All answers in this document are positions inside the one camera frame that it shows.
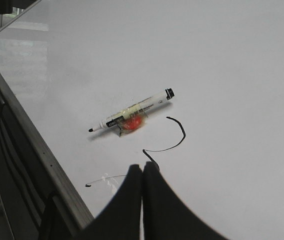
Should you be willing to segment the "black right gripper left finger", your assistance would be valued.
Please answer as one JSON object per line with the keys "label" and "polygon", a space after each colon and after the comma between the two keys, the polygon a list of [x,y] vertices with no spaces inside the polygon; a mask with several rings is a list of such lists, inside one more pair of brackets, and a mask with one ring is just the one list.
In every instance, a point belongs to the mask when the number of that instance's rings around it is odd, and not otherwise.
{"label": "black right gripper left finger", "polygon": [[117,193],[75,240],[138,240],[142,199],[142,170],[129,167]]}

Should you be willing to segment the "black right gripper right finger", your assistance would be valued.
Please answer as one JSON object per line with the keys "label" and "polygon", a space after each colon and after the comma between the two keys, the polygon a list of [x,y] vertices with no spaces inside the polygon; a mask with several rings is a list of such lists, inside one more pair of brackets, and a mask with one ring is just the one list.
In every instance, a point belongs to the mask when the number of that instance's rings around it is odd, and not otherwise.
{"label": "black right gripper right finger", "polygon": [[193,214],[153,162],[143,170],[143,223],[146,240],[224,240]]}

